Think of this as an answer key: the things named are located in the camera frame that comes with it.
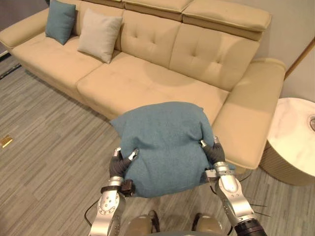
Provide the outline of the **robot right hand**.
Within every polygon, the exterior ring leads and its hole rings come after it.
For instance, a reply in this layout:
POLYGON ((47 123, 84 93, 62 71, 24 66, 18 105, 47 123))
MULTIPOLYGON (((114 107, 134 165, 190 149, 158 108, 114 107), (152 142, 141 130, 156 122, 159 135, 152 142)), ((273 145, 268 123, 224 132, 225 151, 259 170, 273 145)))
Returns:
POLYGON ((217 162, 224 162, 225 161, 225 154, 222 145, 217 136, 214 136, 214 144, 210 146, 207 144, 203 139, 199 141, 207 160, 211 164, 216 164, 217 162))

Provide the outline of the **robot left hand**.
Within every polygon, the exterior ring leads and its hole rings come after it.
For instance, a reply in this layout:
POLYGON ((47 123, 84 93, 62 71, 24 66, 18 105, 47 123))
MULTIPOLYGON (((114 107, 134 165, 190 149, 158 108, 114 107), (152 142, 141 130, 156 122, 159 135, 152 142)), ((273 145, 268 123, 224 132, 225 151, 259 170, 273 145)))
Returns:
POLYGON ((139 149, 136 148, 128 157, 123 158, 121 150, 121 147, 114 149, 109 165, 110 177, 124 177, 126 170, 139 153, 139 149))

